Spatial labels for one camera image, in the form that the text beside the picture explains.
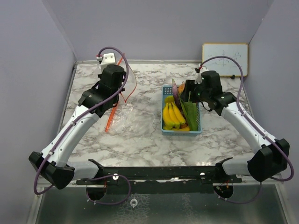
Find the green leafy vegetable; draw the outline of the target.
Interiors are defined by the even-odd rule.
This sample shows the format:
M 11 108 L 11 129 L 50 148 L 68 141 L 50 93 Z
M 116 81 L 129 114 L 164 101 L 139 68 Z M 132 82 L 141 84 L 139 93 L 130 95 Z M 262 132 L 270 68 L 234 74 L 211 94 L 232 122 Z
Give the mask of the green leafy vegetable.
M 191 101 L 184 101 L 183 96 L 179 96 L 182 110 L 184 112 L 185 118 L 187 120 L 187 124 L 190 128 L 190 131 L 198 131 L 197 124 L 197 105 Z

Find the blue perforated plastic basket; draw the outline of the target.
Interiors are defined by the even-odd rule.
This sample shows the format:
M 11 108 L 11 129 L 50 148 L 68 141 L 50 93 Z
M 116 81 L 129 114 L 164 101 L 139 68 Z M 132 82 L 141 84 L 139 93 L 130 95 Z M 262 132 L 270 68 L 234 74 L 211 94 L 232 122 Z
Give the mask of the blue perforated plastic basket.
M 188 130 L 170 130 L 166 127 L 166 124 L 164 123 L 163 119 L 163 109 L 166 106 L 165 99 L 167 97 L 172 96 L 172 87 L 170 85 L 164 85 L 162 87 L 162 105 L 161 105 L 161 131 L 162 135 L 172 135 L 172 136 L 197 136 L 202 132 L 202 125 L 201 125 L 201 112 L 200 112 L 200 105 L 197 104 L 197 131 L 188 131 Z

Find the yellow banana bunch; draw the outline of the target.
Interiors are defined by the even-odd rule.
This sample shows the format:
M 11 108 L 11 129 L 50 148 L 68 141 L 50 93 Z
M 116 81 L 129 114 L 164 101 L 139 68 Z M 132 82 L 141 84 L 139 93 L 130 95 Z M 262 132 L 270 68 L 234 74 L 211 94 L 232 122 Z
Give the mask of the yellow banana bunch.
M 182 112 L 174 103 L 174 97 L 165 99 L 166 106 L 163 109 L 163 119 L 168 129 L 179 130 L 181 125 L 187 124 Z

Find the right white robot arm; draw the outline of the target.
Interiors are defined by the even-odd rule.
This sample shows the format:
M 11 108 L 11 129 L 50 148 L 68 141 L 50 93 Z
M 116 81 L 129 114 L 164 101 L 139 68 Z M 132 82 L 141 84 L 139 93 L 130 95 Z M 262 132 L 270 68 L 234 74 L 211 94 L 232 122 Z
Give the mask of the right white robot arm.
M 277 139 L 262 128 L 231 92 L 222 90 L 216 71 L 205 71 L 196 80 L 186 80 L 181 94 L 183 102 L 206 102 L 210 110 L 227 120 L 246 140 L 254 156 L 229 158 L 218 163 L 215 179 L 226 182 L 232 175 L 251 176 L 258 182 L 286 170 L 290 145 L 285 139 Z

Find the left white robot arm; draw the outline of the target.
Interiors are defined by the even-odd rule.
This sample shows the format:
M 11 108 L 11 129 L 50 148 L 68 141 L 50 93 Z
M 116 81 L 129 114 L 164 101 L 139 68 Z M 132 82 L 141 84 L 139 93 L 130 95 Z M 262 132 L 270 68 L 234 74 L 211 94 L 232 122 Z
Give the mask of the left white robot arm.
M 65 188 L 73 180 L 88 179 L 93 184 L 103 180 L 103 172 L 96 162 L 68 162 L 89 128 L 118 102 L 126 72 L 121 66 L 110 64 L 99 78 L 94 86 L 82 93 L 71 118 L 55 139 L 42 152 L 32 152 L 29 156 L 34 169 L 57 189 Z

